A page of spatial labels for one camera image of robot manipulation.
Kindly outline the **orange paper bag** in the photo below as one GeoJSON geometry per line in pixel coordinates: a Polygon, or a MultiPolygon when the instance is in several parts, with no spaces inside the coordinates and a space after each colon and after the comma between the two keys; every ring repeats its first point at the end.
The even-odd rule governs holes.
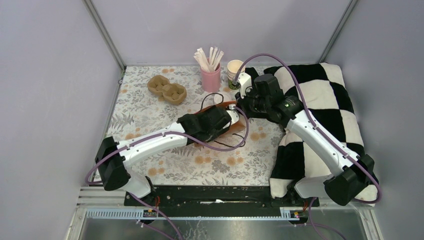
{"type": "MultiPolygon", "coordinates": [[[[205,101],[206,101],[206,99],[208,97],[213,97],[213,104],[214,104],[214,95],[216,93],[217,92],[215,92],[215,93],[209,93],[209,94],[207,94],[203,98],[203,100],[201,102],[200,110],[198,112],[204,112],[205,110],[207,110],[208,108],[211,107],[210,105],[209,106],[205,106],[204,105],[204,103],[205,103],[205,101]]],[[[223,102],[223,103],[214,104],[214,105],[216,105],[217,107],[225,107],[225,108],[227,108],[231,104],[236,104],[236,101],[232,99],[232,101],[223,102]]],[[[246,141],[243,140],[244,139],[244,135],[241,135],[240,132],[244,131],[245,129],[246,129],[246,121],[241,116],[241,117],[239,117],[239,121],[237,123],[235,123],[234,125],[232,125],[231,127],[229,127],[229,129],[225,133],[223,133],[220,136],[218,136],[216,139],[213,140],[213,142],[216,143],[216,144],[225,146],[225,147],[234,148],[233,145],[229,145],[229,144],[223,143],[223,142],[221,142],[221,140],[223,140],[225,138],[228,138],[228,137],[236,136],[238,138],[241,138],[242,145],[240,147],[242,148],[242,147],[244,147],[246,145],[246,141]]]]}

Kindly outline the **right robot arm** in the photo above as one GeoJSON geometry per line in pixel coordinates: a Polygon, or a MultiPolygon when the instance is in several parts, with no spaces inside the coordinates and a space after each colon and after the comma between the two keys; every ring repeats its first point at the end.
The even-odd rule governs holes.
{"type": "Polygon", "coordinates": [[[277,123],[301,138],[326,164],[330,174],[303,177],[288,185],[287,201],[301,205],[307,198],[329,197],[340,206],[355,199],[370,184],[375,162],[368,155],[358,155],[344,146],[313,117],[295,96],[285,97],[276,77],[265,74],[252,79],[247,73],[234,78],[239,86],[235,95],[248,118],[262,118],[277,123]]]}

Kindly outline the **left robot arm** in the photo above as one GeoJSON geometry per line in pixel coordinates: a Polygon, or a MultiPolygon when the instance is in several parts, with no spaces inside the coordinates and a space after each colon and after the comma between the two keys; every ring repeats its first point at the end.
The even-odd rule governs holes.
{"type": "Polygon", "coordinates": [[[132,166],[152,155],[193,143],[205,147],[228,132],[240,119],[235,104],[213,105],[185,114],[172,124],[153,133],[130,140],[102,140],[95,158],[95,167],[105,191],[125,190],[135,195],[144,206],[155,200],[153,185],[148,177],[136,177],[132,166]]]}

